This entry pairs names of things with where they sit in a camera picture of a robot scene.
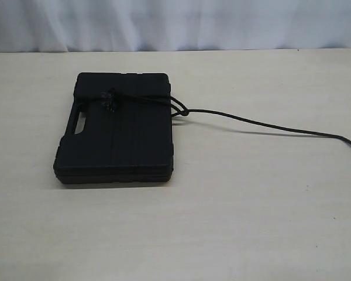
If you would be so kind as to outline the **black plastic tool case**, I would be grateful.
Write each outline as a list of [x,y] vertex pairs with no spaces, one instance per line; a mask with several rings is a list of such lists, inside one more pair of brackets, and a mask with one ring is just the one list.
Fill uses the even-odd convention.
[[164,182],[173,172],[164,73],[80,73],[53,169],[64,184]]

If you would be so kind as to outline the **white curtain backdrop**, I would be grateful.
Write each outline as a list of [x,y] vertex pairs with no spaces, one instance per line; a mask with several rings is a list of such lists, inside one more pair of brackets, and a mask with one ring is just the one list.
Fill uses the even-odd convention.
[[0,52],[351,48],[351,1],[0,1]]

